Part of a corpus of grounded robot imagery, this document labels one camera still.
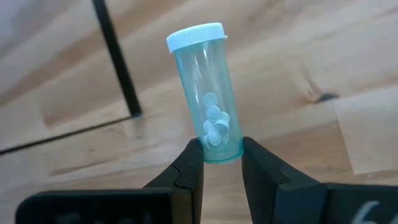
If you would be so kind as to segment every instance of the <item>white cap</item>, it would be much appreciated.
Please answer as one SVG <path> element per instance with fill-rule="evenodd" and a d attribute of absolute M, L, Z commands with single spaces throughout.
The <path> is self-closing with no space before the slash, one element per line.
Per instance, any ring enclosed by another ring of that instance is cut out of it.
<path fill-rule="evenodd" d="M 189 45 L 209 40 L 225 39 L 223 25 L 219 22 L 188 27 L 174 32 L 166 38 L 170 53 Z"/>

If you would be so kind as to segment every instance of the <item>pill bottle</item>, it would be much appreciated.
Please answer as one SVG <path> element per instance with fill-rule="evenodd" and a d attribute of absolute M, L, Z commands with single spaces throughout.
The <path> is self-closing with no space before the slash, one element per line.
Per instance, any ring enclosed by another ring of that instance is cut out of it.
<path fill-rule="evenodd" d="M 174 54 L 195 134 L 210 164 L 243 155 L 243 138 L 225 59 L 223 25 L 202 24 L 167 37 Z"/>

